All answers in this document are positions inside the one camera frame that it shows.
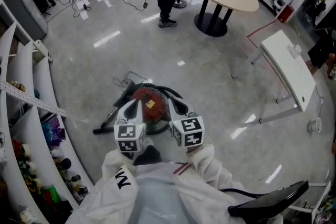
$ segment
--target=power cable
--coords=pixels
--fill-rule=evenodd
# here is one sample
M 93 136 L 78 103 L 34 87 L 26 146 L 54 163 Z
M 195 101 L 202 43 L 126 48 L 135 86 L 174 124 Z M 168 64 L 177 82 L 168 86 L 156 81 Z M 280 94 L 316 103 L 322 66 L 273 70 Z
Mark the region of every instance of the power cable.
M 129 83 L 131 81 L 133 81 L 132 79 L 130 79 L 130 75 L 135 75 L 137 76 L 139 79 L 141 79 L 141 81 L 143 82 L 143 84 L 149 83 L 147 78 L 144 78 L 140 75 L 138 75 L 137 73 L 133 72 L 133 71 L 128 71 L 127 73 L 124 74 L 124 78 L 122 80 L 113 77 L 112 78 L 112 82 L 117 85 L 120 90 L 123 92 L 127 86 L 129 85 Z
M 87 7 L 87 9 L 84 9 L 84 10 L 82 10 L 80 13 L 79 13 L 79 15 L 75 15 L 75 13 L 77 12 L 77 10 L 74 8 L 74 4 L 77 2 L 77 1 L 84 1 L 84 0 L 76 0 L 76 1 L 74 1 L 74 2 L 72 2 L 72 4 L 70 4 L 69 2 L 68 3 L 63 3 L 61 0 L 55 0 L 55 1 L 57 1 L 57 2 L 59 2 L 59 3 L 61 3 L 63 6 L 66 6 L 66 5 L 68 5 L 68 6 L 66 6 L 64 9 L 62 9 L 62 10 L 60 10 L 57 14 L 55 14 L 53 17 L 51 17 L 51 18 L 49 18 L 48 19 L 48 21 L 47 22 L 49 22 L 49 21 L 51 21 L 53 18 L 55 18 L 58 14 L 60 14 L 63 10 L 65 10 L 66 8 L 68 8 L 68 7 L 70 7 L 71 6 L 71 8 L 75 11 L 74 12 L 74 14 L 73 14 L 73 16 L 75 17 L 75 18 L 77 18 L 77 17 L 79 17 L 85 10 L 91 10 L 91 7 Z M 137 10 L 139 10 L 139 11 L 141 11 L 141 12 L 143 12 L 144 10 L 145 10 L 145 8 L 147 8 L 147 0 L 145 0 L 145 2 L 143 3 L 143 8 L 142 9 L 139 9 L 139 8 L 137 8 L 135 5 L 133 5 L 133 4 L 131 4 L 131 3 L 129 3 L 129 2 L 126 2 L 125 0 L 122 0 L 125 4 L 128 4 L 128 5 L 130 5 L 130 6 L 132 6 L 132 7 L 134 7 L 135 9 L 137 9 Z

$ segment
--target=merchandise on shelf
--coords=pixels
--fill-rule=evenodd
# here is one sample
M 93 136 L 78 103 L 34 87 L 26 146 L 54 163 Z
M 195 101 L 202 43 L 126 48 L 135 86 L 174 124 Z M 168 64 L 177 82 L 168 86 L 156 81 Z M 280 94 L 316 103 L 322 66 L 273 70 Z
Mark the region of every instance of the merchandise on shelf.
M 49 146 L 59 146 L 65 140 L 65 130 L 59 127 L 57 118 L 43 123 L 42 130 Z
M 88 194 L 88 188 L 81 184 L 81 177 L 72 171 L 68 171 L 71 167 L 71 160 L 64 158 L 64 152 L 59 147 L 60 143 L 65 140 L 65 130 L 60 128 L 57 118 L 42 124 L 44 136 L 50 149 L 54 163 L 67 185 L 69 191 L 78 203 L 81 203 Z
M 13 85 L 15 88 L 17 88 L 17 89 L 19 89 L 19 90 L 21 90 L 23 92 L 26 91 L 26 87 L 22 83 L 20 83 L 20 82 L 12 81 L 11 85 Z
M 36 176 L 37 166 L 29 159 L 29 146 L 18 140 L 12 140 L 12 144 L 20 172 L 36 205 L 49 223 L 65 223 L 72 211 L 70 203 L 61 201 L 54 186 L 43 187 L 41 179 Z M 29 220 L 26 213 L 22 214 L 23 220 Z

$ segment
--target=black chair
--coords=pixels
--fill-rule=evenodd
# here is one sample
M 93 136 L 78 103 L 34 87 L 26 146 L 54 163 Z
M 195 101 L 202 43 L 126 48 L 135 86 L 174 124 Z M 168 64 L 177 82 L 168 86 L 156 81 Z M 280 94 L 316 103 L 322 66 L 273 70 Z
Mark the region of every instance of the black chair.
M 261 224 L 266 223 L 268 219 L 275 217 L 288 208 L 308 188 L 308 181 L 300 181 L 287 188 L 281 188 L 267 194 L 251 194 L 232 188 L 220 191 L 224 193 L 235 192 L 254 198 L 254 200 L 244 204 L 230 206 L 227 210 L 230 216 L 243 218 L 246 224 Z

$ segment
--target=glossy tile floor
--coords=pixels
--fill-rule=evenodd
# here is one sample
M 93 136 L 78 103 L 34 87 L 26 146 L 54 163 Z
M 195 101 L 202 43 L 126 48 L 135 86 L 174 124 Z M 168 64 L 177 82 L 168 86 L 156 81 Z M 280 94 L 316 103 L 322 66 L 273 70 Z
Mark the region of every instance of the glossy tile floor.
M 127 1 L 142 8 L 145 0 Z M 324 97 L 320 134 L 307 131 L 308 122 L 320 111 L 316 91 L 305 113 L 244 127 L 249 119 L 293 106 L 290 100 L 275 103 L 286 89 L 265 59 L 246 70 L 243 78 L 230 76 L 255 50 L 246 36 L 274 16 L 263 4 L 254 13 L 233 12 L 227 35 L 214 38 L 200 32 L 193 22 L 203 0 L 186 1 L 185 9 L 171 13 L 179 25 L 166 29 L 158 28 L 156 0 L 147 0 L 143 12 L 121 0 L 85 0 L 91 10 L 78 18 L 71 7 L 53 17 L 66 7 L 60 3 L 51 10 L 53 18 L 43 42 L 54 60 L 51 73 L 56 96 L 69 115 L 69 136 L 93 182 L 101 177 L 104 156 L 115 149 L 115 143 L 111 134 L 95 136 L 92 129 L 99 127 L 121 94 L 112 78 L 122 79 L 129 70 L 173 88 L 194 104 L 205 122 L 206 142 L 216 146 L 217 157 L 248 190 L 270 191 L 303 179 L 325 182 L 328 170 L 332 178 L 335 116 L 325 72 L 320 70 L 314 77 Z M 82 10 L 82 2 L 74 7 Z M 209 2 L 207 10 L 214 8 Z M 280 29 L 301 45 L 306 59 L 312 43 L 300 38 L 290 25 L 275 22 L 251 39 L 258 44 Z M 153 140 L 165 161 L 186 160 L 169 133 Z

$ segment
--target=sneaker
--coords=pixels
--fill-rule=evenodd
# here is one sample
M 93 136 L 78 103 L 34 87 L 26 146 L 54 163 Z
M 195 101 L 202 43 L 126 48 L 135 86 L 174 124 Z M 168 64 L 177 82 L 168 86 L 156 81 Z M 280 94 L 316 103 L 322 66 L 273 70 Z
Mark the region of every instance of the sneaker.
M 177 21 L 168 19 L 166 22 L 163 22 L 161 19 L 159 20 L 159 27 L 175 27 L 177 25 Z
M 149 137 L 146 137 L 142 142 L 142 146 L 145 150 L 148 146 L 154 146 L 154 142 Z

